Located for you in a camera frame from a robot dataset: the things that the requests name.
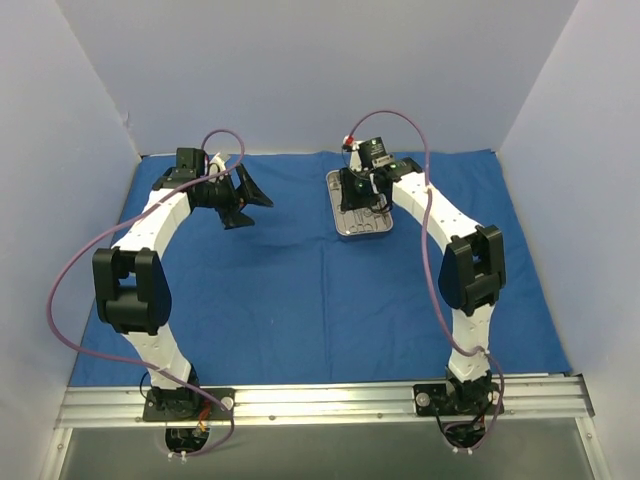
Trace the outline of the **stainless steel instrument tray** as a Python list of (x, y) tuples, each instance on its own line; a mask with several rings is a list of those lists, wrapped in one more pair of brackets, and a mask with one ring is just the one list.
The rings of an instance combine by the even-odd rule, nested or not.
[(326, 175), (326, 184), (335, 230), (343, 240), (381, 236), (391, 231), (393, 220), (390, 212), (374, 213), (367, 206), (350, 211), (341, 208), (343, 184), (338, 170)]

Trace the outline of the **blue surgical drape cloth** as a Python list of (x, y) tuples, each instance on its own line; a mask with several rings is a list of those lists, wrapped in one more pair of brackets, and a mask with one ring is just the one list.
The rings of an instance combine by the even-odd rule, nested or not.
[[(490, 350), (507, 374), (569, 373), (525, 236), (491, 150), (431, 154), (431, 180), (463, 213), (503, 233), (507, 283)], [(326, 174), (340, 154), (247, 155), (274, 202), (255, 226), (224, 230), (196, 209), (162, 266), (169, 325), (207, 385), (320, 384), (442, 377), (450, 356), (423, 272), (420, 227), (392, 211), (385, 235), (344, 239)]]

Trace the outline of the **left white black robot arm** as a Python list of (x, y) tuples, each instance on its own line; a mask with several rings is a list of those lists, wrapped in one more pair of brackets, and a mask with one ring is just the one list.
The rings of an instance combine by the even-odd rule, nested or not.
[(196, 389), (194, 367), (169, 326), (172, 296), (162, 257), (195, 209), (213, 209), (225, 229), (235, 229), (253, 225), (243, 212), (248, 205), (271, 207), (273, 202), (240, 161), (180, 148), (175, 166), (155, 181), (144, 209), (124, 236), (92, 257), (100, 321), (131, 344), (150, 376), (156, 402), (165, 401), (179, 419), (200, 411), (202, 395)]

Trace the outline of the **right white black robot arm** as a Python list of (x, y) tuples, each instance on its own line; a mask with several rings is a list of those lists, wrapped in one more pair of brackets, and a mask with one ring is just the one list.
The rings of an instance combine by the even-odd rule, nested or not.
[(420, 224), (422, 241), (434, 241), (442, 253), (439, 274), (428, 277), (427, 286), (452, 313), (445, 326), (452, 352), (444, 400), (453, 411), (467, 412), (479, 402), (479, 388), (491, 384), (490, 320), (506, 284), (502, 233), (464, 214), (426, 180), (413, 159), (388, 153), (381, 138), (348, 136), (342, 150), (349, 156), (344, 167), (326, 176), (338, 234), (387, 233), (393, 226), (391, 210), (398, 207)]

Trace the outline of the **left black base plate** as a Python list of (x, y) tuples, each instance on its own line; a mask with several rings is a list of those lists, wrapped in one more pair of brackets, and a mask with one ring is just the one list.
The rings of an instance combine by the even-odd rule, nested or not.
[(205, 388), (204, 391), (216, 401), (184, 387), (175, 390), (152, 387), (146, 393), (142, 419), (144, 422), (228, 420), (236, 391), (233, 388)]

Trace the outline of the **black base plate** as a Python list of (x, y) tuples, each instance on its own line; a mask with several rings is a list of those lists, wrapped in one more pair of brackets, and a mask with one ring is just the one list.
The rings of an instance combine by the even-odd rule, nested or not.
[(216, 401), (184, 387), (175, 390), (152, 387), (146, 393), (142, 419), (144, 422), (228, 420), (236, 391), (233, 388), (205, 388), (204, 391)]
[(497, 407), (497, 384), (454, 384), (438, 382), (415, 384), (414, 405), (419, 417), (457, 417), (492, 415)]

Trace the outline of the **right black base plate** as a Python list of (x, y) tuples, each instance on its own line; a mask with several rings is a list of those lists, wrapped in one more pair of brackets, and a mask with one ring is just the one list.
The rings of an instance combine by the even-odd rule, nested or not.
[(419, 417), (457, 417), (492, 415), (497, 407), (497, 384), (454, 384), (438, 382), (415, 384), (414, 405)]

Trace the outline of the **aluminium front rail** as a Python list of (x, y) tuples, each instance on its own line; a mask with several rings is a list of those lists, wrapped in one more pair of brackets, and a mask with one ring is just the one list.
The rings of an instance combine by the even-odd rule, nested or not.
[[(413, 383), (237, 386), (235, 425), (426, 423), (416, 415)], [(505, 378), (501, 420), (588, 418), (594, 409), (583, 380), (564, 376)], [(194, 427), (197, 422), (146, 422), (135, 387), (67, 389), (58, 428)]]

